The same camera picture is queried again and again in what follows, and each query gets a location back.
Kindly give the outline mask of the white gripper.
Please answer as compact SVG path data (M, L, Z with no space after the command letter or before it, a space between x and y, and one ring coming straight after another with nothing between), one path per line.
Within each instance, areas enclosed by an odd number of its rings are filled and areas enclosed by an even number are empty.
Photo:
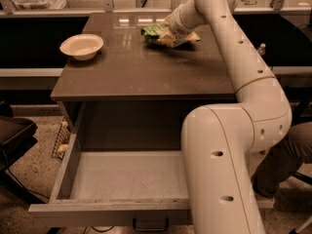
M168 28L159 31L157 42L160 45L172 46L176 41L176 36L184 37L189 30L184 26L180 17L180 8L175 8L167 17ZM200 41L201 38L196 32L192 32L185 37L186 41Z

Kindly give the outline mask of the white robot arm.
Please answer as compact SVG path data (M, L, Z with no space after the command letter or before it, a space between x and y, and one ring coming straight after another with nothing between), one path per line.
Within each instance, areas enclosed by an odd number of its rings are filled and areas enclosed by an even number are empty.
M181 130L181 152L195 234L265 234L246 156L274 146L292 111L284 91L227 0L189 0L167 18L173 36L210 26L236 100L192 110Z

